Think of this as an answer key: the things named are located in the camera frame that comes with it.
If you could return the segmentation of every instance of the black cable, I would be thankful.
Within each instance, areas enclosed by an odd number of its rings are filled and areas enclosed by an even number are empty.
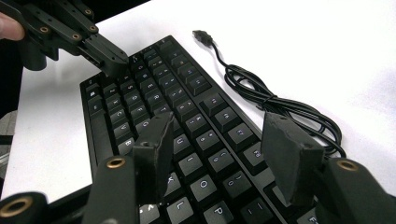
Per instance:
[[[193,31],[192,33],[198,41],[215,50],[219,62],[225,67],[225,82],[234,91],[239,93],[246,100],[258,104],[257,107],[260,110],[277,113],[290,118],[311,136],[314,136],[324,142],[327,145],[325,146],[326,158],[329,158],[337,151],[341,157],[345,158],[347,156],[345,151],[341,148],[341,130],[334,121],[321,114],[310,105],[277,97],[267,88],[264,82],[262,82],[262,80],[253,73],[237,65],[225,63],[220,58],[219,50],[213,43],[212,37],[205,31]],[[251,85],[251,87],[243,84],[242,81],[246,81]],[[316,130],[307,124],[300,122],[294,118],[293,115],[298,115],[302,118],[313,121],[316,124],[319,124],[320,128]],[[332,134],[333,139],[324,133],[326,130]]]

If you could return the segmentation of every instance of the black keyboard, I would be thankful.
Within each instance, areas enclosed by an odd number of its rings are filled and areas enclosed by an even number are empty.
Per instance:
[[[314,205],[285,202],[261,131],[172,36],[130,63],[125,76],[100,73],[80,89],[92,176],[98,162],[130,152],[154,115],[177,118],[165,203],[140,207],[140,223],[317,223]]]

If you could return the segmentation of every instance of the white surface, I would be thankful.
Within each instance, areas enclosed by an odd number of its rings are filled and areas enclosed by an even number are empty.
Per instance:
[[[396,4],[386,0],[153,0],[99,28],[128,54],[173,35],[261,127],[262,113],[226,86],[214,53],[191,34],[207,31],[226,63],[337,122],[348,157],[396,195],[394,24]],[[35,190],[52,202],[92,182],[78,84],[98,69],[64,52],[48,64],[24,71],[3,198]]]

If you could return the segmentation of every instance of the keycap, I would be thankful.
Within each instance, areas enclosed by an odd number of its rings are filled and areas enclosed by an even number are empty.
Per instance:
[[[180,181],[175,172],[172,172],[168,177],[168,188],[164,194],[164,200],[169,203],[183,194],[184,190],[180,185]]]
[[[224,137],[227,139],[227,142],[235,152],[239,152],[248,145],[251,145],[253,142],[257,141],[256,135],[254,135],[246,123],[241,123],[234,127],[224,134]]]
[[[212,120],[222,133],[229,131],[241,122],[241,118],[230,107],[221,110]]]
[[[149,119],[149,112],[147,111],[145,106],[141,105],[131,111],[131,117],[134,125],[136,125],[145,119]]]
[[[184,101],[189,99],[189,96],[187,93],[181,88],[177,87],[178,85],[175,85],[174,88],[170,88],[171,90],[169,94],[166,93],[166,99],[168,100],[169,105],[172,108],[175,108],[177,105],[180,105]]]
[[[226,189],[230,201],[233,203],[240,202],[240,200],[244,199],[244,195],[248,195],[252,189],[248,178],[242,171],[238,171],[225,179],[222,185]]]
[[[179,68],[180,66],[182,66],[188,62],[189,61],[187,60],[187,58],[181,54],[181,55],[178,55],[176,58],[172,59],[171,64],[175,68]]]
[[[124,156],[131,152],[134,146],[134,139],[131,137],[118,145],[119,155]]]
[[[150,122],[150,119],[145,119],[142,122],[136,124],[134,126],[136,133],[138,135],[141,134],[143,132],[143,130],[145,130],[149,126],[149,122]]]
[[[192,100],[189,99],[176,107],[175,116],[178,118],[178,120],[180,120],[180,122],[184,122],[197,113],[197,107],[192,102]]]
[[[205,171],[205,168],[196,153],[190,154],[177,165],[182,174],[184,183],[191,182]]]
[[[121,104],[121,98],[118,97],[116,99],[111,100],[110,102],[107,103],[107,110],[112,113],[114,112],[117,107],[122,106]]]
[[[186,133],[190,138],[196,138],[199,134],[209,130],[210,126],[202,114],[197,114],[184,122]]]
[[[224,201],[216,203],[204,212],[207,224],[228,224],[233,222],[233,214]]]
[[[140,224],[159,224],[163,221],[156,204],[146,204],[139,208]]]
[[[191,63],[186,63],[178,69],[178,76],[183,80],[184,84],[187,84],[200,77],[201,74]]]
[[[93,102],[102,99],[99,88],[95,87],[87,92],[87,101]]]
[[[101,100],[90,102],[88,105],[88,110],[90,111],[90,116],[105,113],[105,110],[103,109],[103,102]]]
[[[273,218],[271,210],[261,198],[254,199],[241,209],[242,218],[248,224],[263,224]]]
[[[121,144],[126,139],[133,137],[131,133],[131,128],[128,122],[125,122],[114,129],[114,136],[116,138],[116,145]]]
[[[190,185],[194,201],[204,207],[219,197],[218,188],[209,175],[204,175]]]
[[[139,106],[143,105],[142,98],[140,97],[140,94],[138,91],[133,91],[130,94],[128,94],[127,98],[125,99],[125,103],[128,106],[128,111],[131,112],[134,109],[138,108]]]
[[[303,216],[297,219],[298,224],[318,224],[318,219],[315,215],[315,208],[309,210]]]
[[[252,175],[257,175],[259,172],[267,168],[264,155],[261,153],[261,146],[262,143],[258,142],[240,153],[242,163],[246,165]]]
[[[193,151],[194,148],[190,144],[186,134],[182,134],[181,136],[174,139],[174,161],[181,160],[187,155],[190,155]]]
[[[121,125],[123,122],[127,121],[125,116],[125,110],[120,109],[114,112],[112,115],[110,115],[110,120],[113,128]]]
[[[192,211],[189,200],[186,197],[172,203],[166,208],[171,223],[192,223],[194,212]]]
[[[194,143],[196,145],[197,152],[201,157],[210,156],[223,147],[223,144],[220,142],[218,136],[213,130],[209,130],[208,132],[198,136]]]
[[[211,87],[212,85],[210,85],[202,76],[192,80],[187,84],[187,88],[193,96],[197,96]]]
[[[216,178],[223,178],[229,175],[237,164],[230,152],[223,148],[207,159],[209,161],[209,172]]]
[[[200,105],[209,117],[218,114],[221,110],[227,107],[227,103],[218,93],[206,98],[200,103]]]

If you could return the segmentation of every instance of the cable plug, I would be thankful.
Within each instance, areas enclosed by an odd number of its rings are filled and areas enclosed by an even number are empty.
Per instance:
[[[192,31],[194,37],[205,46],[210,47],[213,44],[213,38],[205,31]]]

